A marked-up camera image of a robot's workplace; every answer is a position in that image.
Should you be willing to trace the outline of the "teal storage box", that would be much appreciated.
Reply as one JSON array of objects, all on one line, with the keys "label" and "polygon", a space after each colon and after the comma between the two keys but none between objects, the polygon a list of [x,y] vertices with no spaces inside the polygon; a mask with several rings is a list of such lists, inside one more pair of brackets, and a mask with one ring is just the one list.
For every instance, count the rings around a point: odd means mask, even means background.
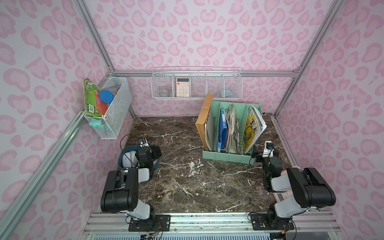
[{"label": "teal storage box", "polygon": [[149,169],[150,176],[152,177],[154,171],[158,169],[162,152],[159,146],[150,145],[148,147],[139,145],[126,146],[118,159],[118,168],[136,168],[136,169]]}]

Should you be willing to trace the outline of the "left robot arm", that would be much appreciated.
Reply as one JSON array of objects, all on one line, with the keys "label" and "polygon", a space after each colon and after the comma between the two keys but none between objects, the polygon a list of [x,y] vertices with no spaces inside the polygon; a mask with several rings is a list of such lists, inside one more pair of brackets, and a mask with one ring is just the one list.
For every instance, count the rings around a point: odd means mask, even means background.
[{"label": "left robot arm", "polygon": [[139,184],[153,178],[162,152],[159,146],[127,146],[118,160],[118,170],[108,173],[101,198],[104,213],[121,213],[143,224],[155,224],[155,212],[139,199]]}]

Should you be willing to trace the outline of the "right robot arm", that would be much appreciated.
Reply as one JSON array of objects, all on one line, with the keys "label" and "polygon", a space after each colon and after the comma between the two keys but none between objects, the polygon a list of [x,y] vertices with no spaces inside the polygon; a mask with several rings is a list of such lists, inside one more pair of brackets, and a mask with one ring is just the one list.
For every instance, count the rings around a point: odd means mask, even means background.
[{"label": "right robot arm", "polygon": [[302,214],[308,209],[334,206],[336,195],[326,180],[315,168],[288,168],[283,172],[283,161],[276,156],[261,160],[263,184],[270,193],[292,191],[286,199],[270,205],[266,222],[276,229],[286,224],[293,216]]}]

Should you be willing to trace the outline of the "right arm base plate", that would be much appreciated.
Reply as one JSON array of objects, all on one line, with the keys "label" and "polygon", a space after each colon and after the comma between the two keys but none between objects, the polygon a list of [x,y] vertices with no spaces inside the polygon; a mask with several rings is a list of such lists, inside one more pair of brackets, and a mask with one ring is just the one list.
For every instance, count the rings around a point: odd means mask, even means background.
[{"label": "right arm base plate", "polygon": [[247,219],[251,222],[254,231],[290,231],[295,230],[293,222],[290,219],[273,217],[267,213],[261,214],[251,212]]}]

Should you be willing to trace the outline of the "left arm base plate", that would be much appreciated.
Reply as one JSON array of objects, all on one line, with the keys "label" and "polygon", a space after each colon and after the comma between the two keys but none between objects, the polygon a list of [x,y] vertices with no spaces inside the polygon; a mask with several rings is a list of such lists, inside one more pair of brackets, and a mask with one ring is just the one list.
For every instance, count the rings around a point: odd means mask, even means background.
[{"label": "left arm base plate", "polygon": [[147,220],[130,220],[129,232],[168,232],[170,230],[171,215],[155,215]]}]

